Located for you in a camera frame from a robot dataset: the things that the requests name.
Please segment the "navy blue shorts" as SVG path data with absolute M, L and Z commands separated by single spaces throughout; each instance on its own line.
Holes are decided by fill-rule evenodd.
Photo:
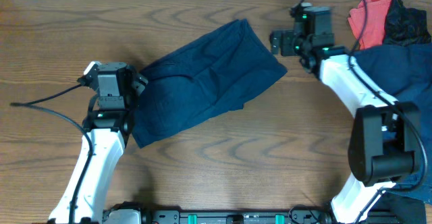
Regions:
M 148 84 L 134 112 L 132 135 L 144 148 L 240 110 L 287 71 L 247 20 L 234 20 L 141 70 Z

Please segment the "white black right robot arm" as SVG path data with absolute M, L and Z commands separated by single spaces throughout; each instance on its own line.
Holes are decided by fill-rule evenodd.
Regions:
M 417 190 L 428 161 L 419 134 L 419 109 L 384 92 L 332 34 L 274 30 L 271 51 L 299 56 L 306 72 L 328 86 L 354 118 L 348 147 L 351 174 L 330 202 L 334 223 L 360 223 L 385 193 Z

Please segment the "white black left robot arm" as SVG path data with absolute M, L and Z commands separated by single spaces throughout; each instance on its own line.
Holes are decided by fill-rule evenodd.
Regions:
M 91 88 L 80 154 L 49 223 L 102 223 L 109 184 L 134 127 L 133 112 L 148 80 L 126 63 L 91 62 L 78 79 Z

